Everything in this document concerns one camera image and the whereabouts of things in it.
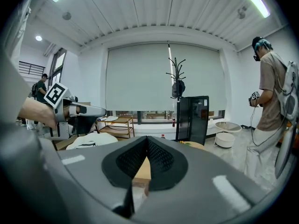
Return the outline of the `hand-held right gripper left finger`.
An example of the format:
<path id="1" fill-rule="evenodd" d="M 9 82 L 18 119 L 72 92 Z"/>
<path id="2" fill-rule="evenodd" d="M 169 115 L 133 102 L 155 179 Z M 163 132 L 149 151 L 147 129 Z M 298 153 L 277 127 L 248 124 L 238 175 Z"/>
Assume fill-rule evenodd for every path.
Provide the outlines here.
<path id="1" fill-rule="evenodd" d="M 146 137 L 64 151 L 39 139 L 37 209 L 50 222 L 148 222 L 148 211 L 135 209 L 132 194 L 146 149 Z"/>

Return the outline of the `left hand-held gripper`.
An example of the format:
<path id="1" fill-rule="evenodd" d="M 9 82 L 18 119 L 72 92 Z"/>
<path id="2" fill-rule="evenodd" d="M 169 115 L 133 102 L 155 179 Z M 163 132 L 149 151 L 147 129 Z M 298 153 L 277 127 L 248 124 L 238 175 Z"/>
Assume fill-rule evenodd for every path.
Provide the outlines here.
<path id="1" fill-rule="evenodd" d="M 106 115 L 106 109 L 76 103 L 78 98 L 59 82 L 55 82 L 45 94 L 44 99 L 52 106 L 57 122 L 57 135 L 52 140 L 67 140 L 72 134 L 88 134 L 97 118 Z"/>

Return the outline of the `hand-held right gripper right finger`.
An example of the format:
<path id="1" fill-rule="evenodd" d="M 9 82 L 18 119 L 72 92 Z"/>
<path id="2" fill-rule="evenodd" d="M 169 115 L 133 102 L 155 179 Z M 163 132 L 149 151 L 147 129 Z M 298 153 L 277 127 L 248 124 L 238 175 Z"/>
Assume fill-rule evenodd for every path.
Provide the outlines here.
<path id="1" fill-rule="evenodd" d="M 159 139 L 187 160 L 183 178 L 172 188 L 151 190 L 134 215 L 142 224 L 250 224 L 277 198 L 266 193 L 216 155 Z"/>

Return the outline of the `person's left forearm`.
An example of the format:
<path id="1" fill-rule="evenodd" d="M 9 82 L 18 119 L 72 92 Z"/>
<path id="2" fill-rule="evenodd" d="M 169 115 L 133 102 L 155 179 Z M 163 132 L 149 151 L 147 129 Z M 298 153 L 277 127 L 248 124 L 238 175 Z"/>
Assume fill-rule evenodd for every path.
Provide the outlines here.
<path id="1" fill-rule="evenodd" d="M 53 109 L 31 98 L 25 99 L 18 117 L 41 122 L 54 130 L 57 129 L 57 121 Z"/>

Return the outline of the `white beanbag seat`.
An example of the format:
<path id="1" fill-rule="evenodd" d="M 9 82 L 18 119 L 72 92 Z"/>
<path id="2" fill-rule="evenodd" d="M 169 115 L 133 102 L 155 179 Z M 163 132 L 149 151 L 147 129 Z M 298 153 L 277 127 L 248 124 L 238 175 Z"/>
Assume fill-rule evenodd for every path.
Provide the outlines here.
<path id="1" fill-rule="evenodd" d="M 85 136 L 77 137 L 66 150 L 96 147 L 115 142 L 118 142 L 117 138 L 108 133 L 89 133 Z"/>

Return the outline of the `wooden shelf rack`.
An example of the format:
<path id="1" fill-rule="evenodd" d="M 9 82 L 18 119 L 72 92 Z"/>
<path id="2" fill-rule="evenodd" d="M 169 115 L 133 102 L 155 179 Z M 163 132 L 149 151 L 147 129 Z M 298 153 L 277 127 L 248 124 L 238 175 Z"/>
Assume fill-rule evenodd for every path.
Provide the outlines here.
<path id="1" fill-rule="evenodd" d="M 108 133 L 116 138 L 135 137 L 133 117 L 119 117 L 116 121 L 105 122 L 98 118 L 96 121 L 96 130 L 98 133 Z"/>

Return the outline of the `round white side table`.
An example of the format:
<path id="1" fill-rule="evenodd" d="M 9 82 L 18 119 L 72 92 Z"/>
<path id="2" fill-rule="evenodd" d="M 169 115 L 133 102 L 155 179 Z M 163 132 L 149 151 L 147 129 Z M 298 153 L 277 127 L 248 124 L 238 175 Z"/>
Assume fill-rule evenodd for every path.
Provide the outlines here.
<path id="1" fill-rule="evenodd" d="M 215 135 L 214 146 L 221 148 L 232 148 L 235 142 L 234 133 L 242 130 L 242 127 L 232 122 L 217 122 L 215 127 L 218 129 Z"/>

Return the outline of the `grey roller blind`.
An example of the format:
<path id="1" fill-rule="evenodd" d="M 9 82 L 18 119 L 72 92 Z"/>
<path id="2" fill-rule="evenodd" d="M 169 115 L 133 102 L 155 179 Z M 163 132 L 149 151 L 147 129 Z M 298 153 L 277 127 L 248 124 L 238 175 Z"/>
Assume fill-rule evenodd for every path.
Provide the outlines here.
<path id="1" fill-rule="evenodd" d="M 106 107 L 111 111 L 173 110 L 169 55 L 182 63 L 184 96 L 208 96 L 212 111 L 226 108 L 225 79 L 217 51 L 183 44 L 142 44 L 109 51 Z"/>

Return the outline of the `black glass-door fridge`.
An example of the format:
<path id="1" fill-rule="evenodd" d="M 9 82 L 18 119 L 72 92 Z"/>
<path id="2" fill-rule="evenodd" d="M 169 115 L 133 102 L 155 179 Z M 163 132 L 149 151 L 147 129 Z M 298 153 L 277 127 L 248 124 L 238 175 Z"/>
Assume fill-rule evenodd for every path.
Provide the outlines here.
<path id="1" fill-rule="evenodd" d="M 209 96 L 181 97 L 178 104 L 176 141 L 204 145 L 208 126 Z"/>

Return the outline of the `black coat rack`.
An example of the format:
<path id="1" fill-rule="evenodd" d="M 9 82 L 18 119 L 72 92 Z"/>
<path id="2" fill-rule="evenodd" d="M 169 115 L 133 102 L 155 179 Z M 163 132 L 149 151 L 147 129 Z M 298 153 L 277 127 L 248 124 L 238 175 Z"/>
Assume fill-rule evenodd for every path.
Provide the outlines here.
<path id="1" fill-rule="evenodd" d="M 185 79 L 186 77 L 180 77 L 181 75 L 183 75 L 183 72 L 180 73 L 181 71 L 181 68 L 182 68 L 182 63 L 185 61 L 182 60 L 181 62 L 177 63 L 177 59 L 174 58 L 174 61 L 169 57 L 168 58 L 171 62 L 171 65 L 174 66 L 175 68 L 175 74 L 171 74 L 171 73 L 168 73 L 166 72 L 167 75 L 170 75 L 172 79 L 174 79 L 174 82 L 177 82 L 178 80 L 183 80 Z M 180 97 L 178 98 L 172 98 L 171 99 L 176 99 L 176 105 L 177 105 L 177 117 L 176 117 L 176 138 L 175 138 L 175 141 L 179 141 L 179 126 L 180 126 Z"/>

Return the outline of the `black railing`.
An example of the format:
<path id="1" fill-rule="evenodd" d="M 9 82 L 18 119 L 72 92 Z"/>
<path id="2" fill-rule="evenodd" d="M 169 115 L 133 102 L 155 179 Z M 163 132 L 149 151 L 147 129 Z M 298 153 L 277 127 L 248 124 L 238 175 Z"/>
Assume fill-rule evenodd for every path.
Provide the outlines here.
<path id="1" fill-rule="evenodd" d="M 21 74 L 41 76 L 44 73 L 45 67 L 27 63 L 19 62 L 19 72 Z"/>

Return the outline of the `person's light grey t-shirt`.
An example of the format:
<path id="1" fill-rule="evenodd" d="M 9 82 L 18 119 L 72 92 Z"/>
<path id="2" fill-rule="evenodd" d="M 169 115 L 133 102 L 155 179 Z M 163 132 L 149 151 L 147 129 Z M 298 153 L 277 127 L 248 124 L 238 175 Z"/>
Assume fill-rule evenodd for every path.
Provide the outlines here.
<path id="1" fill-rule="evenodd" d="M 0 126 L 16 121 L 29 92 L 29 85 L 0 46 Z"/>

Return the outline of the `dark hat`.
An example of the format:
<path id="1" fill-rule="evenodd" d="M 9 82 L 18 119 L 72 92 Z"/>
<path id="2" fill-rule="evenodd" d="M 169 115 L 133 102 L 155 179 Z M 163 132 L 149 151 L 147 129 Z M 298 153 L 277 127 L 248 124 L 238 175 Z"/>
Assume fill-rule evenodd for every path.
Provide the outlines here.
<path id="1" fill-rule="evenodd" d="M 185 83 L 182 80 L 174 82 L 172 85 L 171 97 L 178 98 L 182 97 L 183 92 L 185 91 Z"/>

